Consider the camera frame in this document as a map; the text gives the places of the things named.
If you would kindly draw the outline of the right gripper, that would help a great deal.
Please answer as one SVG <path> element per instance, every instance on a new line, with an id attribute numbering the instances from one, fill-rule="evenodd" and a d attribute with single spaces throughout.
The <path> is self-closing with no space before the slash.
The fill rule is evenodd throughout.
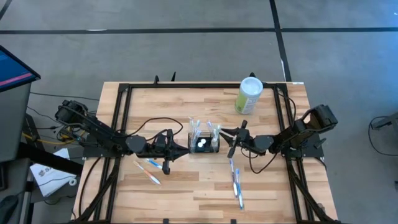
<path id="1" fill-rule="evenodd" d="M 228 158 L 232 158 L 236 147 L 249 147 L 251 137 L 247 129 L 227 129 L 221 128 L 220 136 L 228 143 L 230 150 L 228 152 Z"/>

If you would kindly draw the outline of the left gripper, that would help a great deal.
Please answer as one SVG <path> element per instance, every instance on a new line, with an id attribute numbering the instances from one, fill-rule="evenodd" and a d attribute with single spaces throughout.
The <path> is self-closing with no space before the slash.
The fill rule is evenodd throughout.
<path id="1" fill-rule="evenodd" d="M 162 172 L 164 174 L 170 174 L 170 162 L 189 154 L 190 149 L 173 142 L 173 148 L 176 150 L 173 152 L 169 148 L 169 144 L 165 137 L 156 139 L 153 143 L 147 143 L 148 157 L 151 159 L 163 159 Z"/>

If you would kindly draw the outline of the toothbrushes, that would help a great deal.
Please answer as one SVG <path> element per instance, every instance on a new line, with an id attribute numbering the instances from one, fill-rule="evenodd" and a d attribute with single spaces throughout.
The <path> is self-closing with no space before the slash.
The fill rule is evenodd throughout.
<path id="1" fill-rule="evenodd" d="M 214 137 L 215 137 L 215 128 L 212 125 L 212 122 L 208 119 L 206 122 L 207 128 L 211 133 L 211 146 L 214 146 Z"/>

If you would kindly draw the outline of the purple toothbrush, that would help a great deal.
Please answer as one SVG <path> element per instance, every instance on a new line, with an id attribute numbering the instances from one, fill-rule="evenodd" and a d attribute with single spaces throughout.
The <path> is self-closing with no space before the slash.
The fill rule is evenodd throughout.
<path id="1" fill-rule="evenodd" d="M 238 190 L 237 190 L 237 185 L 236 185 L 236 176 L 234 172 L 234 163 L 232 158 L 229 159 L 229 166 L 231 168 L 231 178 L 232 178 L 232 185 L 233 185 L 233 192 L 234 196 L 237 198 L 238 197 Z"/>

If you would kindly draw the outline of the wipes canister green label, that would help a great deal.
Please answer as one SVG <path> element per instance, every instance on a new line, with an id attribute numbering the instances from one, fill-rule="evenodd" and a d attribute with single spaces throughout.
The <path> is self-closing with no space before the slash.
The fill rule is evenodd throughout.
<path id="1" fill-rule="evenodd" d="M 252 113 L 263 89 L 263 84 L 258 78 L 247 77 L 242 80 L 235 101 L 236 111 L 240 114 Z"/>

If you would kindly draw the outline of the black desk beam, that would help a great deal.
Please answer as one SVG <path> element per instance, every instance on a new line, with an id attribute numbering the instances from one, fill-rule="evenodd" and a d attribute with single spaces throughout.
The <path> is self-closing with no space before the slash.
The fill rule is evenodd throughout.
<path id="1" fill-rule="evenodd" d="M 83 170 L 83 165 L 69 159 L 56 156 L 24 142 L 19 143 L 18 159 L 30 159 L 33 163 L 51 167 L 56 170 L 78 175 Z"/>

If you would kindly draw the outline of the white paper booklet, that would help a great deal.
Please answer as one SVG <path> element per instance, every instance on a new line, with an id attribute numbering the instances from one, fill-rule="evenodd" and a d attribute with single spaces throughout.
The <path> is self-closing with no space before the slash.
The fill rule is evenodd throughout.
<path id="1" fill-rule="evenodd" d="M 31 165 L 30 171 L 44 197 L 48 197 L 64 185 L 74 186 L 78 183 L 75 174 L 70 174 L 41 164 Z"/>

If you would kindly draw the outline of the black computer mouse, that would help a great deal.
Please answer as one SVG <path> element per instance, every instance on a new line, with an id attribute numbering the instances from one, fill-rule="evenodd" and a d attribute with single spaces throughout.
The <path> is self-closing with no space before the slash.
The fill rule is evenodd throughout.
<path id="1" fill-rule="evenodd" d="M 6 224 L 19 203 L 18 196 L 9 195 L 0 201 L 0 224 Z"/>

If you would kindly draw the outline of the blue screen monitor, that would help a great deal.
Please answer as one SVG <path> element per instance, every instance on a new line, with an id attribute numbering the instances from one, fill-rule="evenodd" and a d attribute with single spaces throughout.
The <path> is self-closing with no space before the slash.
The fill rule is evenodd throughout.
<path id="1" fill-rule="evenodd" d="M 17 157 L 30 84 L 40 75 L 0 45 L 0 163 Z"/>

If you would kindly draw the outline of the black aluminium table frame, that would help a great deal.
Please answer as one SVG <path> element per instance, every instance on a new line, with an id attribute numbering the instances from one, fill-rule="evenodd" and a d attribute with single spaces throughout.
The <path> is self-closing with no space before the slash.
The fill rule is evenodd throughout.
<path id="1" fill-rule="evenodd" d="M 236 112 L 238 82 L 106 82 L 96 115 L 107 125 L 125 133 L 147 138 L 163 129 L 175 131 L 175 141 L 186 145 L 189 117 L 208 119 L 226 128 L 248 121 L 251 134 L 277 134 L 292 117 L 286 91 L 297 104 L 299 114 L 308 109 L 303 84 L 267 83 L 253 114 Z M 244 210 L 234 196 L 228 146 L 218 153 L 189 154 L 170 164 L 170 174 L 136 156 L 119 161 L 116 183 L 105 193 L 98 215 L 88 218 L 83 211 L 99 191 L 104 170 L 113 163 L 87 159 L 83 166 L 73 219 L 80 224 L 162 223 L 305 223 L 304 197 L 289 179 L 287 161 L 266 155 L 249 162 L 240 152 L 234 155 L 234 172 L 239 181 Z M 153 183 L 134 161 L 160 180 Z"/>

